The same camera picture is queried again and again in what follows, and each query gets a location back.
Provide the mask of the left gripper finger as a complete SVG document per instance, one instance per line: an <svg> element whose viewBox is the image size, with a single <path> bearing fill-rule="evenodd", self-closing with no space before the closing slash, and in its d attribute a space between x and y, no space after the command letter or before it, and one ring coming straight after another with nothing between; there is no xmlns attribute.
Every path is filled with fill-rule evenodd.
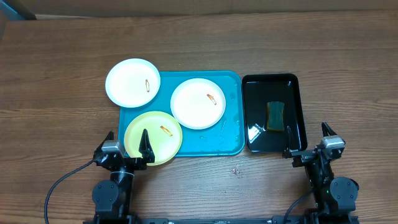
<svg viewBox="0 0 398 224"><path fill-rule="evenodd" d="M114 132L113 131L110 131L108 134L107 134L107 136L105 137L105 139L101 142L101 144L96 148L96 150L95 150L95 152L100 152L101 151L101 148L103 147L103 144L106 142L106 141L109 141L109 140L114 140Z"/></svg>
<svg viewBox="0 0 398 224"><path fill-rule="evenodd" d="M142 132L142 137L139 145L139 152L145 163L154 163L155 155L150 144L149 133L146 129Z"/></svg>

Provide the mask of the green yellow sponge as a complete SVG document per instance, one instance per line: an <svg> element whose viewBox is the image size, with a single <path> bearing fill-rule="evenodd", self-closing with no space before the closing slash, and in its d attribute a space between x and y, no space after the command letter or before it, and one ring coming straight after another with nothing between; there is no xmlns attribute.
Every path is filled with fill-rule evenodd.
<svg viewBox="0 0 398 224"><path fill-rule="evenodd" d="M284 131L284 104L279 101L267 103L267 130Z"/></svg>

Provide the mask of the white plate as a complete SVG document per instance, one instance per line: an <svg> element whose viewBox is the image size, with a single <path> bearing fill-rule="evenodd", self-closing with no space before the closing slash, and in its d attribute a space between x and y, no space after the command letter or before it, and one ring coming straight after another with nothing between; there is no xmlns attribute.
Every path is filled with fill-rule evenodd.
<svg viewBox="0 0 398 224"><path fill-rule="evenodd" d="M215 125L226 109L221 88L206 78L192 78L179 84L172 93L173 117L189 129L206 129Z"/></svg>
<svg viewBox="0 0 398 224"><path fill-rule="evenodd" d="M160 83L160 73L151 62L130 58L119 62L109 71L105 90L116 105L137 108L155 98Z"/></svg>

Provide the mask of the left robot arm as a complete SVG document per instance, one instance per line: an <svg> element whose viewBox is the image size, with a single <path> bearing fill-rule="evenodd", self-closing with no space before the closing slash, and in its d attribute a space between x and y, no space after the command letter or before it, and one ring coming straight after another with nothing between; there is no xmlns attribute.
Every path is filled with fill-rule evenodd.
<svg viewBox="0 0 398 224"><path fill-rule="evenodd" d="M137 215L130 212L130 204L135 171L146 170L148 164L155 162L146 129L142 132L138 150L141 153L139 157L126 157L124 146L119 140L114 139L114 133L111 131L94 151L95 164L110 171L110 177L98 182L93 188L93 223L141 222Z"/></svg>

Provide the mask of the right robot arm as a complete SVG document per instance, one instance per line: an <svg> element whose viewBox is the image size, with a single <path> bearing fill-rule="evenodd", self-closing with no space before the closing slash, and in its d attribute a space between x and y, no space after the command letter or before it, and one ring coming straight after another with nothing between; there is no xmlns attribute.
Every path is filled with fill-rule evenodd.
<svg viewBox="0 0 398 224"><path fill-rule="evenodd" d="M322 122L323 137L313 150L291 149L290 144L282 157L291 158L293 167L304 167L311 189L298 198L283 216L283 223L358 223L352 216L356 210L358 183L347 177L335 177L331 162L339 159L345 149L345 141ZM310 195L314 196L315 208L308 208L301 216L292 216L293 208Z"/></svg>

